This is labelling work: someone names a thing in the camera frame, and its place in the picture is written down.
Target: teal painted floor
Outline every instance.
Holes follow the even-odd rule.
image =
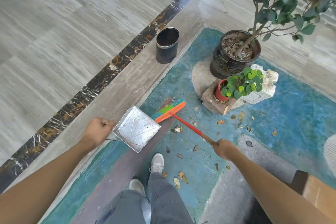
[[[279,73],[273,98],[256,105],[246,104],[224,118],[210,113],[201,105],[191,82],[191,71],[198,61],[211,55],[221,35],[219,31],[204,29],[179,62],[155,87],[141,109],[152,115],[167,96],[174,99],[184,98],[187,105],[178,115],[189,122],[192,120],[197,123],[198,129],[212,139],[226,138],[237,144],[241,133],[249,134],[297,169],[313,174],[336,189],[336,178],[323,158],[324,142],[336,134],[336,127],[332,125],[336,124],[336,103],[310,86],[259,59],[256,63],[265,70],[269,68]],[[238,116],[240,111],[246,113],[243,126],[249,125],[251,133],[246,129],[236,129],[238,119],[230,120],[232,114]],[[217,121],[221,119],[225,120],[225,124],[217,125]],[[276,137],[271,136],[274,130],[278,132]],[[198,151],[193,152],[196,144]],[[166,146],[170,148],[170,153],[166,153]],[[69,223],[98,182],[126,150],[127,146],[121,143],[108,144],[44,223]],[[144,183],[149,176],[150,159],[157,152],[165,157],[164,172],[168,173],[167,179],[172,184],[179,171],[186,174],[189,184],[181,182],[179,193],[191,216],[198,221],[220,172],[229,172],[225,169],[227,163],[217,157],[202,138],[183,126],[183,133],[169,131],[151,152],[147,164],[138,174],[138,178]],[[183,159],[176,157],[178,153],[183,155]],[[216,163],[219,164],[220,172],[216,171]]]

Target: shoe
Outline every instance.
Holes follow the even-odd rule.
[[[132,179],[131,182],[129,183],[129,189],[135,190],[139,192],[140,194],[145,195],[145,188],[142,185],[141,181],[138,179]]]
[[[165,161],[161,153],[157,153],[152,158],[152,164],[150,166],[149,171],[151,173],[160,173],[162,174],[163,167],[165,165]]]

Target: left hand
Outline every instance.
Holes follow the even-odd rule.
[[[87,125],[81,141],[92,144],[92,149],[95,149],[108,137],[115,124],[113,120],[95,117]]]

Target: black marble border strip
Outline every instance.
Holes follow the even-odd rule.
[[[0,167],[2,193],[191,0],[172,1]]]

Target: green bristles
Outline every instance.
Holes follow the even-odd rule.
[[[170,111],[171,109],[173,109],[175,106],[179,105],[182,102],[184,102],[184,98],[180,98],[180,99],[174,101],[173,103],[171,103],[169,105],[166,105],[161,110],[159,110],[158,112],[154,113],[152,115],[152,119],[154,120],[154,119],[160,117],[161,115],[163,115],[164,113]]]

